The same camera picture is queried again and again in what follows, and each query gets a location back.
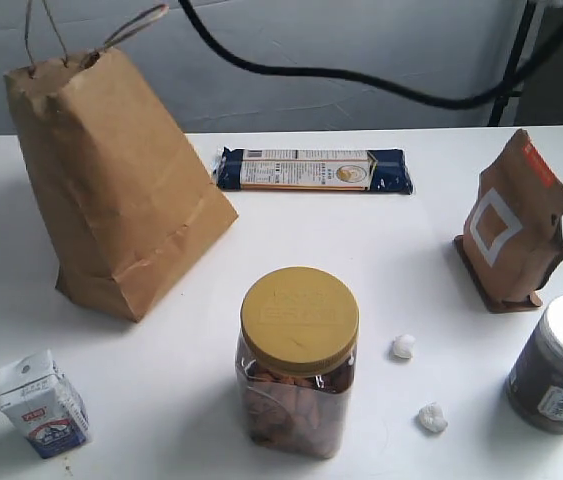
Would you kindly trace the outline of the brown paper bag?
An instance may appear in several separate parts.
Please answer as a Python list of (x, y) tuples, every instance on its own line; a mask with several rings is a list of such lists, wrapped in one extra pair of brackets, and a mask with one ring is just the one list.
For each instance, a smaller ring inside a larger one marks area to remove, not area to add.
[(129, 57), (156, 5), (91, 51), (8, 72), (26, 170), (73, 303), (142, 320), (237, 212)]

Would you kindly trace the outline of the dark blue pasta packet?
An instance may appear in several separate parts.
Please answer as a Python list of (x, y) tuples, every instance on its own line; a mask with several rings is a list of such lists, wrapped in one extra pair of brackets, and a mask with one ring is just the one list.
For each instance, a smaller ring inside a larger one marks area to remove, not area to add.
[(410, 195), (414, 186), (400, 149), (229, 149), (213, 180), (223, 191), (297, 190)]

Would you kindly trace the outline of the clear jar yellow lid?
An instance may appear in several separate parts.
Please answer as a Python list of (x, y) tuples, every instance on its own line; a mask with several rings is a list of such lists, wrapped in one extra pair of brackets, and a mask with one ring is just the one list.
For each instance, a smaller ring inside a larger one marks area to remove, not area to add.
[(254, 443), (320, 459), (338, 452), (358, 333), (354, 295), (327, 272), (287, 267), (251, 286), (240, 309), (235, 371)]

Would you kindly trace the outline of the upper white crumpled paper ball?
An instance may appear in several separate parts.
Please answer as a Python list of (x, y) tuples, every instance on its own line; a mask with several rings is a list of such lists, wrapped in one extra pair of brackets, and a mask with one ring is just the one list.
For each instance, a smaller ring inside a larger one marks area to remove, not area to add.
[(409, 361), (413, 358), (416, 338), (410, 334), (396, 336), (391, 343), (390, 356), (393, 359)]

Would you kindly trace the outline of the white crumpled paper ball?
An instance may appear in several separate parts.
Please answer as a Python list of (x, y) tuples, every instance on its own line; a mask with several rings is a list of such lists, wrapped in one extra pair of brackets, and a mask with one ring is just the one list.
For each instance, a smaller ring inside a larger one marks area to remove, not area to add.
[(436, 402), (421, 407), (417, 414), (417, 420), (423, 429), (432, 434), (440, 434), (448, 426), (443, 410)]
[(416, 338), (410, 334), (396, 336), (391, 343), (390, 356), (393, 359), (409, 361), (413, 358)]

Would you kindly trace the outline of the brown wooden pouch stand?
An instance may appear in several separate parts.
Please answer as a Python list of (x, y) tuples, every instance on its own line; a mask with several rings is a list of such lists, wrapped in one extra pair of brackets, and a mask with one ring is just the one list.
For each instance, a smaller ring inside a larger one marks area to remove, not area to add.
[(528, 312), (538, 310), (543, 306), (543, 301), (539, 298), (536, 293), (531, 293), (521, 302), (509, 302), (509, 301), (496, 301), (488, 295), (484, 289), (479, 277), (474, 270), (472, 264), (467, 257), (464, 247), (463, 247), (463, 236), (457, 235), (453, 239), (453, 245), (457, 251), (459, 257), (462, 260), (464, 267), (466, 268), (485, 308), (493, 314), (503, 314), (503, 313), (514, 313), (514, 312)]

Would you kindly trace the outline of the lower white crumpled paper ball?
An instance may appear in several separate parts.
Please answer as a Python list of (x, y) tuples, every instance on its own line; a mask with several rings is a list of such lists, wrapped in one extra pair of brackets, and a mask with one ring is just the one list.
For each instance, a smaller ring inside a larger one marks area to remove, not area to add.
[(417, 420), (423, 429), (432, 434), (440, 434), (448, 426), (443, 410), (436, 402), (421, 407), (417, 414)]

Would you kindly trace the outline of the brown kraft standup pouch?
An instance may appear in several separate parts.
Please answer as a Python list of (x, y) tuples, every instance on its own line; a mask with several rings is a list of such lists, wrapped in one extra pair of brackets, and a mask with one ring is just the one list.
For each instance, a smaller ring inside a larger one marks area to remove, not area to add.
[(528, 132), (517, 130), (479, 175), (463, 247), (496, 301), (521, 302), (563, 261), (563, 183)]

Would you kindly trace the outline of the black light stand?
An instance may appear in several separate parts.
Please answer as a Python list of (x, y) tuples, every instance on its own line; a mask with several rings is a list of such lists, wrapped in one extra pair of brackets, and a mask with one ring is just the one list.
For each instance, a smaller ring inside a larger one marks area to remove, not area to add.
[[(508, 81), (511, 77), (514, 76), (514, 73), (517, 70), (523, 49), (530, 32), (530, 27), (536, 13), (537, 5), (537, 1), (526, 1), (524, 4), (524, 10), (518, 24), (514, 42), (511, 46), (502, 77), (503, 81)], [(510, 100), (513, 98), (518, 98), (520, 95), (520, 91), (516, 90), (514, 87), (510, 87), (506, 93), (499, 95), (493, 102), (487, 126), (498, 127), (500, 125), (503, 113), (507, 108)]]

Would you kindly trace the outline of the small white blue milk carton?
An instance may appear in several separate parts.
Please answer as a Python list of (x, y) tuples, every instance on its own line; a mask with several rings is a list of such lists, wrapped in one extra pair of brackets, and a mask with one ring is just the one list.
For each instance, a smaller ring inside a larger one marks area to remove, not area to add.
[(49, 349), (0, 367), (0, 412), (43, 459), (91, 440), (85, 403)]

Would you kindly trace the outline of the dark jar white lid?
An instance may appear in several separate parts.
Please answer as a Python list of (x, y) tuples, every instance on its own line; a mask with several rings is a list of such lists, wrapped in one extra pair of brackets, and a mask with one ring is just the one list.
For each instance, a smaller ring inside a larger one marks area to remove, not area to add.
[(563, 295), (552, 300), (506, 382), (512, 408), (526, 422), (563, 434)]

